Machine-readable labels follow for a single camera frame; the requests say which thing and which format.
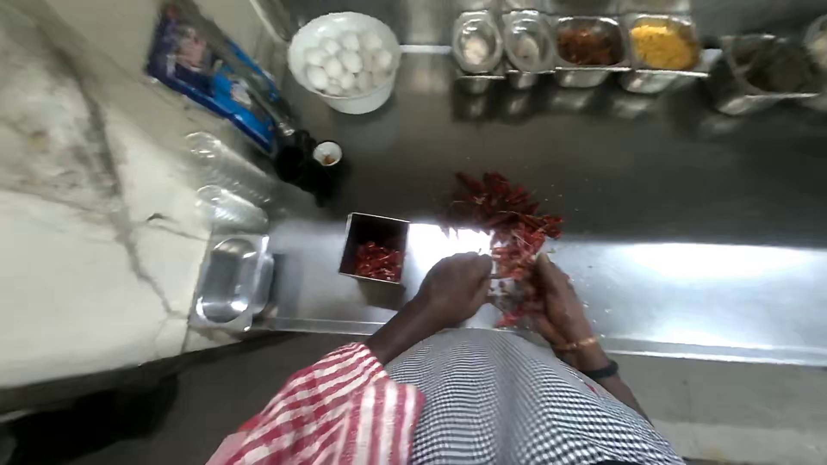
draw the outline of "red checkered towel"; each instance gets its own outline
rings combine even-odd
[[[407,463],[424,403],[365,344],[348,344],[294,373],[207,464]]]

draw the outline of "person's hand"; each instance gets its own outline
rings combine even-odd
[[[469,252],[441,259],[414,298],[365,344],[385,365],[415,343],[456,326],[485,303],[490,275],[491,257],[487,255]]]
[[[490,256],[468,252],[443,258],[425,276],[407,310],[427,313],[437,330],[456,326],[485,303],[490,275]]]
[[[537,330],[554,345],[576,343],[592,337],[591,326],[583,313],[569,276],[553,264],[546,254],[537,259],[538,292],[543,294],[545,312],[535,320]]]

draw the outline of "gold bangle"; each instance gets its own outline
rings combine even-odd
[[[587,348],[595,344],[597,344],[597,338],[592,336],[590,338],[581,339],[580,341],[577,341],[575,343],[560,344],[558,346],[554,346],[554,350],[561,350],[567,352]]]

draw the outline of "stainless steel counter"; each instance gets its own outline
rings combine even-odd
[[[487,247],[434,223],[453,172],[497,170],[561,214],[552,256],[613,352],[827,365],[827,129],[779,106],[719,115],[700,83],[661,96],[541,82],[466,96],[445,55],[407,54],[391,101],[336,113],[284,92],[351,170],[325,208],[282,185],[270,249],[284,256],[270,329],[372,333],[440,257]],[[408,219],[406,290],[337,274],[347,214]],[[491,307],[472,320],[490,327]]]

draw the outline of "blue packet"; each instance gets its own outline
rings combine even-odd
[[[235,43],[227,39],[227,45],[242,63],[265,78],[269,98],[277,103],[279,91],[272,79]],[[251,97],[244,79],[210,48],[176,6],[161,8],[145,72],[230,120],[265,153],[272,153],[275,128],[270,115]]]

